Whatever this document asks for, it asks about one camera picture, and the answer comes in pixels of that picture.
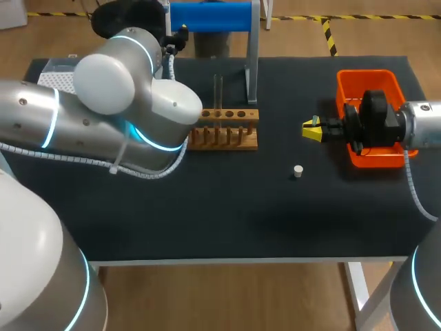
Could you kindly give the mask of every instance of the test tube rack hole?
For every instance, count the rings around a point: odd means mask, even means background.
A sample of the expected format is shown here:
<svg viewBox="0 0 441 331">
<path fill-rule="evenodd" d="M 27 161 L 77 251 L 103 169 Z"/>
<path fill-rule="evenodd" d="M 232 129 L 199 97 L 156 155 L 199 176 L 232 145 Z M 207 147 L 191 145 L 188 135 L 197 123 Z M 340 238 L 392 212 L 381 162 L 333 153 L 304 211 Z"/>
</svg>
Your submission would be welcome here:
<svg viewBox="0 0 441 331">
<path fill-rule="evenodd" d="M 257 109 L 204 109 L 189 134 L 190 150 L 257 150 Z"/>
</svg>

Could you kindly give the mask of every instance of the white perforated box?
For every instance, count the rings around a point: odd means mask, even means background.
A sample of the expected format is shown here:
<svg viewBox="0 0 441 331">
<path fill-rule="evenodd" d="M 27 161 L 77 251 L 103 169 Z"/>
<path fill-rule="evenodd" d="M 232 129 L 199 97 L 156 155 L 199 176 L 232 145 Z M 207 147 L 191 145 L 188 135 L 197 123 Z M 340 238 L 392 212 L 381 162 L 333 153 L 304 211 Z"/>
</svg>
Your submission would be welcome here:
<svg viewBox="0 0 441 331">
<path fill-rule="evenodd" d="M 73 72 L 44 72 L 40 74 L 38 84 L 47 88 L 75 94 Z"/>
</svg>

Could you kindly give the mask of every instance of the black table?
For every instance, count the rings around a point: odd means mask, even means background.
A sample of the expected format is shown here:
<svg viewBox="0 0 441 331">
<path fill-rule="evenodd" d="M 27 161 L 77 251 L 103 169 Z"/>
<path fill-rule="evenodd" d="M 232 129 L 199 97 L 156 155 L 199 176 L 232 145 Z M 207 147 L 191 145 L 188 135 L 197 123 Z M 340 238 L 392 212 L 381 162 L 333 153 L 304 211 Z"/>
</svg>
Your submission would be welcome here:
<svg viewBox="0 0 441 331">
<path fill-rule="evenodd" d="M 46 61 L 33 61 L 25 80 L 37 82 Z M 212 108 L 213 75 L 221 73 L 224 108 L 248 108 L 243 65 L 177 59 L 176 78 Z M 389 69 L 408 100 L 424 99 L 405 57 L 260 59 L 256 152 L 188 152 L 159 181 L 6 158 L 91 261 L 405 257 L 432 222 L 414 206 L 404 169 L 357 169 L 344 144 L 301 137 L 313 114 L 336 114 L 337 71 L 358 68 Z M 297 164 L 304 172 L 293 181 Z M 438 212 L 441 152 L 420 151 L 411 165 L 423 206 Z"/>
</svg>

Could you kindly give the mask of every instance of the cable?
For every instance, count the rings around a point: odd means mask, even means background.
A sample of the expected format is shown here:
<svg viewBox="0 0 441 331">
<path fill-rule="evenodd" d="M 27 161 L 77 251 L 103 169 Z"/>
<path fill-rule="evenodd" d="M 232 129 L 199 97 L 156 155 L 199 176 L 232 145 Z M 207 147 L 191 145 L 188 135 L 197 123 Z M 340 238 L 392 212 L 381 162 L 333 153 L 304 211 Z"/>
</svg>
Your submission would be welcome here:
<svg viewBox="0 0 441 331">
<path fill-rule="evenodd" d="M 409 153 L 405 150 L 404 151 L 404 166 L 406 168 L 406 175 L 407 175 L 407 183 L 409 183 L 409 189 L 411 191 L 412 194 L 412 198 L 413 198 L 413 202 L 415 202 L 416 207 L 418 208 L 418 210 L 421 212 L 421 214 L 423 214 L 427 219 L 430 219 L 431 221 L 436 222 L 438 220 L 437 217 L 434 217 L 433 215 L 429 214 L 424 207 L 422 206 L 422 204 L 420 203 L 420 200 L 418 198 L 418 195 L 416 194 L 415 191 L 415 186 L 413 184 L 413 179 L 412 179 L 412 173 L 411 173 L 411 164 L 409 163 Z"/>
<path fill-rule="evenodd" d="M 170 71 L 170 79 L 175 80 L 174 76 L 174 55 L 169 56 L 168 61 L 168 68 Z M 127 130 L 128 126 L 126 126 L 125 130 L 125 136 L 127 137 Z M 173 164 L 165 171 L 162 171 L 158 174 L 146 174 L 144 172 L 139 172 L 133 169 L 129 169 L 126 167 L 123 167 L 119 165 L 119 161 L 121 160 L 120 156 L 117 157 L 117 160 L 115 162 L 107 162 L 102 160 L 96 160 L 96 159 L 89 159 L 87 157 L 70 157 L 66 155 L 58 155 L 58 154 L 51 154 L 51 153 L 44 153 L 44 152 L 35 152 L 34 150 L 26 150 L 24 148 L 19 148 L 15 146 L 8 145 L 7 143 L 1 143 L 0 142 L 0 150 L 4 150 L 6 152 L 11 152 L 15 154 L 24 155 L 27 157 L 35 157 L 38 159 L 47 159 L 47 160 L 55 160 L 55 161 L 62 161 L 62 162 L 72 162 L 72 163 L 82 163 L 82 164 L 88 164 L 91 166 L 98 166 L 103 168 L 108 168 L 110 170 L 110 173 L 116 174 L 117 171 L 124 172 L 125 174 L 129 174 L 130 176 L 135 176 L 141 179 L 160 179 L 163 178 L 170 173 L 172 173 L 181 163 L 185 151 L 187 150 L 187 144 L 188 144 L 188 137 L 184 140 L 184 143 L 182 144 L 181 151 L 179 152 L 178 158 L 173 162 Z M 119 154 L 124 153 L 125 146 L 121 148 Z"/>
<path fill-rule="evenodd" d="M 174 55 L 173 54 L 169 54 L 168 56 L 168 72 L 169 72 L 169 77 L 172 81 L 176 80 L 176 77 L 174 76 Z"/>
</svg>

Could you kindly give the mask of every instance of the orange bin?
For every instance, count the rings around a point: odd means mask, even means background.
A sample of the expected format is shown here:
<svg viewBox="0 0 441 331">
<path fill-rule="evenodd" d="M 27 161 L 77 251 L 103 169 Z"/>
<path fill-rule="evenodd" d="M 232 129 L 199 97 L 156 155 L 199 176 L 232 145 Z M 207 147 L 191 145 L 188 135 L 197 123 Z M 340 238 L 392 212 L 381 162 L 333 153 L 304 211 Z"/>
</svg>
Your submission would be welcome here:
<svg viewBox="0 0 441 331">
<path fill-rule="evenodd" d="M 383 90 L 387 102 L 397 111 L 405 102 L 395 75 L 388 70 L 341 70 L 337 74 L 337 107 L 338 115 L 345 116 L 344 104 L 360 106 L 366 90 Z M 403 149 L 399 143 L 392 147 L 365 148 L 361 155 L 352 152 L 347 144 L 352 163 L 359 168 L 401 168 L 404 166 Z M 414 157 L 417 150 L 409 151 Z"/>
</svg>

